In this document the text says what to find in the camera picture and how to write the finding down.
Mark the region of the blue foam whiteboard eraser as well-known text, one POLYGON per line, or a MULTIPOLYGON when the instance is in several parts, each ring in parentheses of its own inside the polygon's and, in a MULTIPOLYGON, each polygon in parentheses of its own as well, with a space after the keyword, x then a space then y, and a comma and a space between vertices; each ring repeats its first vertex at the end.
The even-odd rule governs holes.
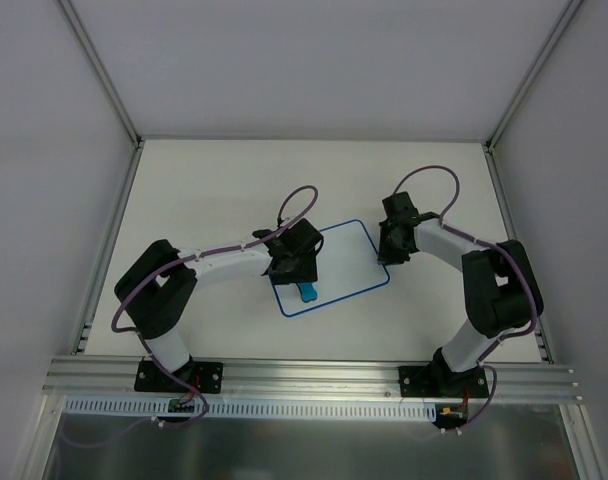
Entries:
POLYGON ((300 293, 301 301, 304 303, 310 303, 318 299, 318 293, 311 282, 302 282, 297 284, 298 291, 300 293))

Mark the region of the blue-framed small whiteboard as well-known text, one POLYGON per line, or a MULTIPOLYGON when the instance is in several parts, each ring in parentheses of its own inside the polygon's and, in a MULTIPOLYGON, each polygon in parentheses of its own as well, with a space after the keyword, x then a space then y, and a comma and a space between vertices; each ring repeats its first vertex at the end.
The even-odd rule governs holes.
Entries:
POLYGON ((324 245, 317 256, 318 299, 301 301, 297 286, 273 288, 277 305, 286 318, 308 314, 386 286, 390 274, 377 261, 378 252, 365 224, 348 220, 321 230, 324 245))

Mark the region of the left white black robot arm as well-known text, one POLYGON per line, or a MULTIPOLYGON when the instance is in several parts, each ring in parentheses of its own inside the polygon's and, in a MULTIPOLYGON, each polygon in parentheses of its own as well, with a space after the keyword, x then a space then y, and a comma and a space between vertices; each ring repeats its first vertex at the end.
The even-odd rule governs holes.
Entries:
POLYGON ((306 219, 206 251, 181 252, 166 239, 153 242, 114 288, 117 312, 128 315, 130 331, 148 353, 138 365, 135 391, 220 393, 222 363, 194 359, 179 334, 192 295, 228 280, 266 277, 274 286, 297 286, 310 301, 323 245, 323 234, 306 219))

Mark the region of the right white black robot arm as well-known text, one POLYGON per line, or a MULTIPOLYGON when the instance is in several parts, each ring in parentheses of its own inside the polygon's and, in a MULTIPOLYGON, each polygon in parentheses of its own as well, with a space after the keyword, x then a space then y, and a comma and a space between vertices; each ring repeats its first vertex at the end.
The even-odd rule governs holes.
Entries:
POLYGON ((408 193, 382 201, 378 262, 401 265, 429 254, 462 275, 466 320, 423 367, 398 370, 404 398, 485 399, 490 386, 485 359, 509 338, 529 334, 543 312, 543 298, 524 246, 517 240, 491 243, 422 213, 408 193))

